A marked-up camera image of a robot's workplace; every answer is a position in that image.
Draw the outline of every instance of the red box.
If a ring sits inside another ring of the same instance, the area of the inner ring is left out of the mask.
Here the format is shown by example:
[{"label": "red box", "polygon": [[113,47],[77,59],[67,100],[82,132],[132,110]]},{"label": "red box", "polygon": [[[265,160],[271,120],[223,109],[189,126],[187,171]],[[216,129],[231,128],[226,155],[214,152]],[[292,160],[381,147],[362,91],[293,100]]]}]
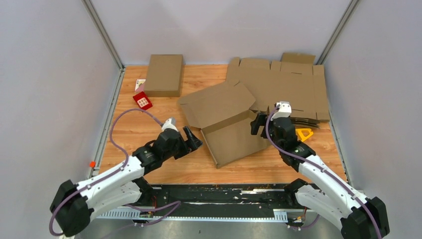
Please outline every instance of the red box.
[{"label": "red box", "polygon": [[145,92],[141,92],[133,96],[133,99],[138,104],[138,106],[143,110],[147,110],[152,107],[152,103],[146,96]]}]

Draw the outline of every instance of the wooden surface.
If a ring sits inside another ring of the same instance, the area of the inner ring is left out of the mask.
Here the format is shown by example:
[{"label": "wooden surface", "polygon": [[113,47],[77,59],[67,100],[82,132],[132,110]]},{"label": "wooden surface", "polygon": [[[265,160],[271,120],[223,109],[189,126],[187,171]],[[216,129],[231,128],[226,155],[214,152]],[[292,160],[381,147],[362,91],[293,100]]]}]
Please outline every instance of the wooden surface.
[{"label": "wooden surface", "polygon": [[[145,79],[147,66],[129,66],[126,68],[113,120],[123,111],[136,108],[133,100],[136,79]],[[198,91],[225,80],[227,65],[188,65],[184,68],[182,95]],[[164,122],[169,117],[176,118],[179,130],[188,125],[182,111],[176,104],[178,98],[151,98],[154,105],[148,111]],[[345,179],[337,149],[328,123],[315,129],[314,135],[306,143],[312,147],[335,173]],[[203,140],[196,128],[194,134]],[[131,154],[146,142],[156,139],[161,132],[160,126],[148,115],[141,112],[129,112],[123,116],[114,128],[115,142]],[[101,172],[124,160],[124,154],[108,140],[101,163]],[[158,183],[290,183],[303,178],[293,168],[284,164],[278,151],[273,147],[240,159],[221,169],[216,169],[206,145],[197,151],[163,163],[163,166],[145,176],[151,184]]]}]

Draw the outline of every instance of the white wall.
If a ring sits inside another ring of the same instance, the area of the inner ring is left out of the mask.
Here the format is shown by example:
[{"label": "white wall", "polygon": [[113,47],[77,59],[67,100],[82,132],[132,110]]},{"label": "white wall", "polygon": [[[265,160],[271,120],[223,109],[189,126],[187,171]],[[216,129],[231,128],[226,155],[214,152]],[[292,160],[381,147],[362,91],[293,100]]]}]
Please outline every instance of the white wall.
[{"label": "white wall", "polygon": [[285,51],[319,56],[350,0],[92,2],[124,64],[174,53],[198,64],[280,59]]},{"label": "white wall", "polygon": [[50,203],[86,177],[118,68],[80,0],[0,0],[0,32],[0,238],[50,238]]},{"label": "white wall", "polygon": [[389,239],[422,233],[420,9],[420,1],[361,1],[325,64],[350,180],[386,203]]}]

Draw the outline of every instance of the yellow object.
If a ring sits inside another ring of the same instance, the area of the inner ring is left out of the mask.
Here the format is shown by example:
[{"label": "yellow object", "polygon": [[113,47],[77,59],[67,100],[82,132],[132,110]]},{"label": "yellow object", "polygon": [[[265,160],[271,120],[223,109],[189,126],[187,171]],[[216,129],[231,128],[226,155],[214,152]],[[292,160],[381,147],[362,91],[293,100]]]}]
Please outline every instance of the yellow object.
[{"label": "yellow object", "polygon": [[[307,131],[308,132],[308,135],[305,136],[303,134],[304,131]],[[310,138],[314,134],[314,132],[312,131],[311,128],[297,128],[296,129],[296,134],[299,136],[299,138],[301,138],[301,141],[302,142],[305,142],[305,140],[307,140],[308,138]]]}]

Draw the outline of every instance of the flattened cardboard box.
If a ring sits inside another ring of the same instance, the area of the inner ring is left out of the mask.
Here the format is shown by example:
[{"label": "flattened cardboard box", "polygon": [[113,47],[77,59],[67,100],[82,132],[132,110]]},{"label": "flattened cardboard box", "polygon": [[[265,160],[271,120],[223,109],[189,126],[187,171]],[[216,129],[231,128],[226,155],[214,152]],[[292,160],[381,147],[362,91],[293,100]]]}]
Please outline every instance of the flattened cardboard box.
[{"label": "flattened cardboard box", "polygon": [[201,129],[217,168],[269,146],[268,140],[250,134],[254,102],[239,82],[223,82],[178,100],[189,125]]},{"label": "flattened cardboard box", "polygon": [[182,90],[182,55],[151,55],[144,92],[148,97],[179,97]]},{"label": "flattened cardboard box", "polygon": [[255,97],[254,111],[266,111],[288,101],[292,117],[329,121],[324,66],[315,56],[284,53],[281,61],[236,57],[230,61],[226,81],[243,83]]}]

